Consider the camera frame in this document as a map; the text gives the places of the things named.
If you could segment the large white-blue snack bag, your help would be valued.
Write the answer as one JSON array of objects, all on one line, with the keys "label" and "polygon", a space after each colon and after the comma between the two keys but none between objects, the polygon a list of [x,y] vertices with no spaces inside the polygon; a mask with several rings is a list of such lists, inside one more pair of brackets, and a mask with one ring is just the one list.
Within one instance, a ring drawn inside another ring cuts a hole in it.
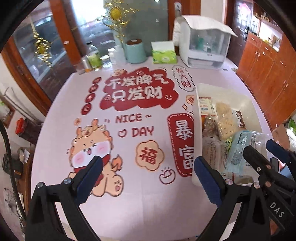
[{"label": "large white-blue snack bag", "polygon": [[266,141],[268,135],[255,131],[239,131],[232,137],[232,144],[228,152],[226,170],[239,175],[246,175],[250,164],[243,157],[243,150],[252,146],[267,158]]}]

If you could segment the green snack pouch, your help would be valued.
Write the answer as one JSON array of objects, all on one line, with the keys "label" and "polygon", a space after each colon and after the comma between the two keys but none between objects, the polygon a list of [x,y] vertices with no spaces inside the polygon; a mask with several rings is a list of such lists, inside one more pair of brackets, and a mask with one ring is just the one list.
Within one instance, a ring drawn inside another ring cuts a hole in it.
[{"label": "green snack pouch", "polygon": [[232,145],[232,137],[227,138],[227,140],[225,141],[225,144],[227,145],[227,150],[229,150]]}]

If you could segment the brown snowflake snack pack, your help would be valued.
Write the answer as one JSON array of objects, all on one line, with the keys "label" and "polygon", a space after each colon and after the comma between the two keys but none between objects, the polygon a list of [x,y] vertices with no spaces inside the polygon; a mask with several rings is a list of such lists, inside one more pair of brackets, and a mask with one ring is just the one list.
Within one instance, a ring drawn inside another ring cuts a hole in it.
[{"label": "brown snowflake snack pack", "polygon": [[238,111],[238,110],[235,110],[234,113],[235,113],[236,118],[237,118],[238,127],[246,130],[246,125],[244,123],[241,112]]}]

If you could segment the brown bread slice pack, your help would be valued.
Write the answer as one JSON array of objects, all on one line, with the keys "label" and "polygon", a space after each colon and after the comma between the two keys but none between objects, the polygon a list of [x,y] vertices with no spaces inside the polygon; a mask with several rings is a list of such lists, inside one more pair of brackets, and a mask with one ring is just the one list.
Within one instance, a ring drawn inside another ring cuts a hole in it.
[{"label": "brown bread slice pack", "polygon": [[213,137],[203,137],[202,156],[219,173],[224,173],[227,166],[227,145]]}]

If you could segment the puffed rice cake pack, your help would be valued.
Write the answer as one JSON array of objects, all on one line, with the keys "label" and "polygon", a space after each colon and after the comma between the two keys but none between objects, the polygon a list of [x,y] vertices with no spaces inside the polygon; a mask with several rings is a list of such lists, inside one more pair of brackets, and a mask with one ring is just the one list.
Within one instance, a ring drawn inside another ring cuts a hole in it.
[{"label": "puffed rice cake pack", "polygon": [[238,132],[238,125],[232,114],[232,109],[229,104],[217,102],[217,128],[220,140],[225,141]]}]

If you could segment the mixed nut bar pack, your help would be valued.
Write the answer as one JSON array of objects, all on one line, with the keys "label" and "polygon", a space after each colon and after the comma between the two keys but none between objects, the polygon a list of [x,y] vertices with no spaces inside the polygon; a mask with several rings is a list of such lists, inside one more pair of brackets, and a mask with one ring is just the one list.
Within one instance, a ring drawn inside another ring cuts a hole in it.
[{"label": "mixed nut bar pack", "polygon": [[204,118],[203,137],[218,138],[218,128],[215,119],[208,114]]}]

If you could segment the black smartphone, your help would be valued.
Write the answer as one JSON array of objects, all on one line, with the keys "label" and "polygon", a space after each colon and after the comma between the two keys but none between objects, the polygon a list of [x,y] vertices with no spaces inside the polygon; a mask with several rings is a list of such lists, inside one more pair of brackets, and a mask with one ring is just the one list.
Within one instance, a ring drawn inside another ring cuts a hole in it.
[{"label": "black smartphone", "polygon": [[279,160],[275,157],[271,157],[270,158],[270,162],[272,164],[272,168],[274,171],[276,171],[277,173],[280,173],[280,163]]}]

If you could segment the cardboard box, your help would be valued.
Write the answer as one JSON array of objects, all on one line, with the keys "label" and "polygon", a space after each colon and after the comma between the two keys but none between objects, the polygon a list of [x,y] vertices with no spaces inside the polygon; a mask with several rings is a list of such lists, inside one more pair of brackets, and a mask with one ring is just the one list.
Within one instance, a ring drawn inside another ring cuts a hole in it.
[{"label": "cardboard box", "polygon": [[283,124],[280,124],[271,133],[274,141],[277,142],[280,146],[282,146],[284,149],[290,148],[290,140]]}]

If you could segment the white plastic storage bin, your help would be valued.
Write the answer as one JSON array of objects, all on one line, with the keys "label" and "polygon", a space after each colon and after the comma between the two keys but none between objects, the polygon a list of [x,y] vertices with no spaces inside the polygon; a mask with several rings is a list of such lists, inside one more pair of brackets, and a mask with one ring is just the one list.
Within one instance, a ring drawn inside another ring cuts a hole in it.
[{"label": "white plastic storage bin", "polygon": [[199,83],[193,103],[194,155],[202,155],[224,179],[250,186],[259,175],[243,158],[251,145],[264,157],[270,137],[261,125],[252,100],[231,89]]}]

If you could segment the orange wooden cabinet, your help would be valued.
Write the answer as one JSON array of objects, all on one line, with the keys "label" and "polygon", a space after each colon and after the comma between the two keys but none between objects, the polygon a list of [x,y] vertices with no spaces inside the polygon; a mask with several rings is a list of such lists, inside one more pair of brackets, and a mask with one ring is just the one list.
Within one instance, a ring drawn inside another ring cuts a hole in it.
[{"label": "orange wooden cabinet", "polygon": [[249,33],[237,75],[254,96],[271,130],[295,114],[295,50],[286,35],[276,51]]}]

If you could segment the pink printed table mat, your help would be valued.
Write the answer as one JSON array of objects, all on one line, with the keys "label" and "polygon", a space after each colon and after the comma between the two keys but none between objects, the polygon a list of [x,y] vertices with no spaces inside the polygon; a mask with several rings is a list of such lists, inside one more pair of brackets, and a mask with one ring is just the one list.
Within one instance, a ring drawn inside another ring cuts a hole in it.
[{"label": "pink printed table mat", "polygon": [[193,174],[202,135],[195,99],[211,97],[243,114],[248,130],[271,138],[266,119],[240,78],[218,70],[138,65],[73,74],[41,129],[31,185],[61,183],[94,155],[104,172],[81,210],[98,236],[181,240],[205,228],[216,206]]}]

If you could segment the white desktop cabinet appliance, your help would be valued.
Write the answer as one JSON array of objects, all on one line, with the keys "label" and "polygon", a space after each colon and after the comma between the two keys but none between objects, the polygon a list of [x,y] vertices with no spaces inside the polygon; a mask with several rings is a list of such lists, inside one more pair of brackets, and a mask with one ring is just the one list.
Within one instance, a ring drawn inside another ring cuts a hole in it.
[{"label": "white desktop cabinet appliance", "polygon": [[173,43],[189,68],[221,68],[232,37],[237,35],[228,25],[212,18],[199,15],[175,18]]}]

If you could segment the green tissue pack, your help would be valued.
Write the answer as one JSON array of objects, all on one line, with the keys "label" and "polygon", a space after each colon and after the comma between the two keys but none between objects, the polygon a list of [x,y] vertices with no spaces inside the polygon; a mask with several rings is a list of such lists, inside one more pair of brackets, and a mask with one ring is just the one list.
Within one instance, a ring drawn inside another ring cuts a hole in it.
[{"label": "green tissue pack", "polygon": [[173,41],[151,42],[154,64],[176,64],[177,54]]}]

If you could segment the green label bottle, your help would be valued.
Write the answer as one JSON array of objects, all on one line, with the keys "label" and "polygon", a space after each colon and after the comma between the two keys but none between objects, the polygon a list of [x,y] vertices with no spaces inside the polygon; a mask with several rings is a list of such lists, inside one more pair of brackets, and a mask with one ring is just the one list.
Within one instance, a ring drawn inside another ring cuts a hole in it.
[{"label": "green label bottle", "polygon": [[93,69],[100,69],[102,67],[102,61],[100,59],[100,53],[97,47],[95,47],[92,41],[88,41],[87,43],[88,53],[87,58]]}]

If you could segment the small glass jar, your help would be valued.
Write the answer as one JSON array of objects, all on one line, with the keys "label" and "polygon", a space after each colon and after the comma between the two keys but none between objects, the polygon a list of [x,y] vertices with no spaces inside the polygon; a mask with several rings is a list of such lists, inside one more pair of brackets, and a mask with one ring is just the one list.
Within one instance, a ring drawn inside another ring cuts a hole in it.
[{"label": "small glass jar", "polygon": [[112,66],[112,63],[110,61],[110,56],[109,55],[103,55],[100,57],[102,67],[103,68],[110,68]]}]

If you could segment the teal cylindrical canister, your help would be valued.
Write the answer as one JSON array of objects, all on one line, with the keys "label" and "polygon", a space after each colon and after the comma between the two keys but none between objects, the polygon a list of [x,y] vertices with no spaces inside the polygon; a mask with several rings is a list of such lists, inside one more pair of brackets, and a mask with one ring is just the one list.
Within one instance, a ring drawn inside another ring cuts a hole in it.
[{"label": "teal cylindrical canister", "polygon": [[141,39],[131,39],[125,44],[126,59],[130,64],[139,64],[147,60],[144,44]]}]

